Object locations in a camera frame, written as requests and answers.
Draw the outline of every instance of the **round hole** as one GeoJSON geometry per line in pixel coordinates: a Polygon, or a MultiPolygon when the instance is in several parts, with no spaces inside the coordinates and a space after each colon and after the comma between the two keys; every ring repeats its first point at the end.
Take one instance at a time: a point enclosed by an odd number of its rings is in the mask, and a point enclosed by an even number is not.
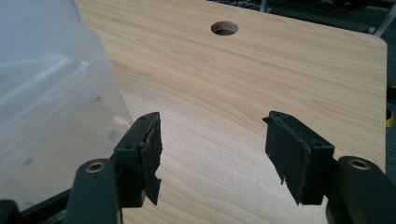
{"type": "Polygon", "coordinates": [[[87,168],[85,168],[85,171],[87,173],[96,173],[99,172],[101,170],[105,169],[105,164],[102,162],[94,162],[91,163],[90,165],[87,166],[87,168]]]}
{"type": "Polygon", "coordinates": [[[233,35],[238,32],[238,26],[231,21],[218,21],[210,27],[216,35],[233,35]]]}
{"type": "Polygon", "coordinates": [[[360,169],[360,170],[370,170],[371,169],[370,165],[365,161],[353,159],[353,160],[349,160],[348,163],[349,163],[349,165],[351,165],[357,169],[360,169]]]}

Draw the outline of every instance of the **gray floor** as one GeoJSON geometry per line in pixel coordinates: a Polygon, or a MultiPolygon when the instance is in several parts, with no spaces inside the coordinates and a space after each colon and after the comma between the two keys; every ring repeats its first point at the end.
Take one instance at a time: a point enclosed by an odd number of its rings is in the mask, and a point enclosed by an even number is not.
{"type": "MultiPolygon", "coordinates": [[[[235,4],[236,1],[222,1],[235,4]]],[[[261,0],[238,1],[240,7],[259,10],[261,0]]],[[[307,2],[304,0],[269,0],[270,13],[303,21],[367,33],[370,27],[378,26],[385,19],[388,9],[382,7],[335,8],[331,1],[307,2]]],[[[396,83],[396,20],[382,35],[388,44],[388,86],[396,83]]],[[[396,104],[388,102],[388,109],[396,111],[396,104]]],[[[387,128],[386,174],[396,185],[396,127],[387,128]]]]}

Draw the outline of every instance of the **wooden tabletop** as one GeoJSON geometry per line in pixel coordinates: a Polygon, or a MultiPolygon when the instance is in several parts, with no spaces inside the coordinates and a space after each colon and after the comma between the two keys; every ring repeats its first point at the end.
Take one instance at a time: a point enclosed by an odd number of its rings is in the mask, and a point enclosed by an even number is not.
{"type": "Polygon", "coordinates": [[[197,0],[78,0],[137,118],[159,111],[158,206],[125,223],[326,223],[264,153],[271,110],[385,167],[387,46],[372,36],[197,0]],[[234,35],[215,35],[232,21],[234,35]]]}

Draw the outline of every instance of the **wooden table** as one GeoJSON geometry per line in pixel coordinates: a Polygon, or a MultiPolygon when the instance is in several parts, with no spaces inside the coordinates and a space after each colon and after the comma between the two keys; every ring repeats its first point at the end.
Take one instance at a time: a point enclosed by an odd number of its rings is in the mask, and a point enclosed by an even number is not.
{"type": "Polygon", "coordinates": [[[196,0],[78,0],[134,118],[160,111],[158,206],[125,223],[326,223],[264,153],[271,110],[385,167],[387,46],[365,34],[196,0]],[[211,32],[217,21],[239,30],[211,32]]]}

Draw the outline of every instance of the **metal screw head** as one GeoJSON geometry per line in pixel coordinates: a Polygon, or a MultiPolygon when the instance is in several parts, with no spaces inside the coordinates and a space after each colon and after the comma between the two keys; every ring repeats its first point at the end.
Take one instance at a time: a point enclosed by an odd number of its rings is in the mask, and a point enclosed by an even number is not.
{"type": "Polygon", "coordinates": [[[360,170],[370,170],[371,169],[370,164],[368,164],[365,161],[358,160],[358,159],[349,160],[347,163],[349,163],[349,165],[351,165],[352,167],[354,167],[356,169],[360,169],[360,170]]]}
{"type": "Polygon", "coordinates": [[[97,173],[103,169],[105,169],[105,164],[102,162],[93,162],[85,168],[85,172],[87,173],[97,173]]]}

